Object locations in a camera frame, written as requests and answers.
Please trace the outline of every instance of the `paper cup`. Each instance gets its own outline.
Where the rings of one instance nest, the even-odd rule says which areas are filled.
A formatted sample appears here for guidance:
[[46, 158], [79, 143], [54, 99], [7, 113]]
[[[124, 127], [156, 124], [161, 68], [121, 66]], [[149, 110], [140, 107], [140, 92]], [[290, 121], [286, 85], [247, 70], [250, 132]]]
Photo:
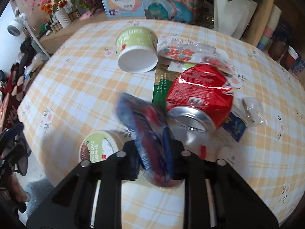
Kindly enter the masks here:
[[298, 57], [297, 52], [290, 46], [280, 61], [280, 65], [286, 70], [289, 70], [294, 65]]
[[158, 37], [146, 27], [130, 27], [116, 39], [118, 65], [121, 70], [136, 74], [150, 71], [158, 62]]
[[91, 163], [106, 160], [118, 151], [113, 137], [105, 131], [96, 131], [89, 134], [80, 146], [79, 161], [90, 160]]

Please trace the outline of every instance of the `wooden shelf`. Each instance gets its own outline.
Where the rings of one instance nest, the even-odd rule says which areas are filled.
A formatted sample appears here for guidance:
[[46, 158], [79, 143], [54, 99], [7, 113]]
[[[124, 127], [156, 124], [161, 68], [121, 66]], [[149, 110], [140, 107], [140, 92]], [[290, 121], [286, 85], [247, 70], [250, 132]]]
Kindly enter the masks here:
[[247, 29], [244, 41], [257, 46], [268, 23], [274, 0], [263, 0], [254, 13]]

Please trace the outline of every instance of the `floral packaging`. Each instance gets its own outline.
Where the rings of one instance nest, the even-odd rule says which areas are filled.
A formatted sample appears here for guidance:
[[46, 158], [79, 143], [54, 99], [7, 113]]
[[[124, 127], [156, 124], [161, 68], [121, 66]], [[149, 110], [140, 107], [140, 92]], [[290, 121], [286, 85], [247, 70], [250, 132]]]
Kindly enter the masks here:
[[174, 60], [170, 63], [168, 69], [170, 71], [181, 73], [186, 69], [193, 67], [194, 64], [205, 62], [216, 66], [225, 74], [232, 75], [234, 73], [228, 63], [228, 54], [223, 50], [216, 49], [214, 46], [207, 44], [188, 43], [168, 45], [159, 51], [159, 55]]

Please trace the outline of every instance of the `white flower pot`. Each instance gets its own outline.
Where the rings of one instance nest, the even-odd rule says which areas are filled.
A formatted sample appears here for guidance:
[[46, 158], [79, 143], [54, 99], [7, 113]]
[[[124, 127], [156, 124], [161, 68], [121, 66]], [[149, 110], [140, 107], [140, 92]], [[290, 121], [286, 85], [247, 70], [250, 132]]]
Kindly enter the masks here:
[[214, 0], [214, 27], [220, 33], [240, 39], [257, 3], [251, 0]]
[[72, 23], [70, 17], [68, 16], [65, 8], [60, 8], [55, 12], [56, 18], [59, 20], [63, 28], [67, 27]]

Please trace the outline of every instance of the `checkered tablecloth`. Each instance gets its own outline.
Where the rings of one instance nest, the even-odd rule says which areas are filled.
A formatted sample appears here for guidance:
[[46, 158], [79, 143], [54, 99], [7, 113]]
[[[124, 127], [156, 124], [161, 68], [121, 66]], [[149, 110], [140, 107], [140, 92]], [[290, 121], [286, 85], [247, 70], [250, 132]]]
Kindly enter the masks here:
[[[117, 91], [145, 100], [153, 95], [155, 72], [120, 70], [115, 54], [119, 32], [132, 25], [158, 36], [183, 37], [226, 51], [235, 70], [236, 98], [263, 103], [267, 126], [249, 128], [238, 150], [242, 176], [276, 215], [287, 218], [305, 190], [305, 92], [285, 69], [257, 48], [197, 26], [168, 21], [108, 21], [86, 25], [51, 57], [18, 109], [25, 137], [53, 184], [78, 164], [83, 139], [110, 130], [132, 139], [113, 114]], [[123, 184], [123, 228], [182, 228], [184, 187], [148, 188]]]

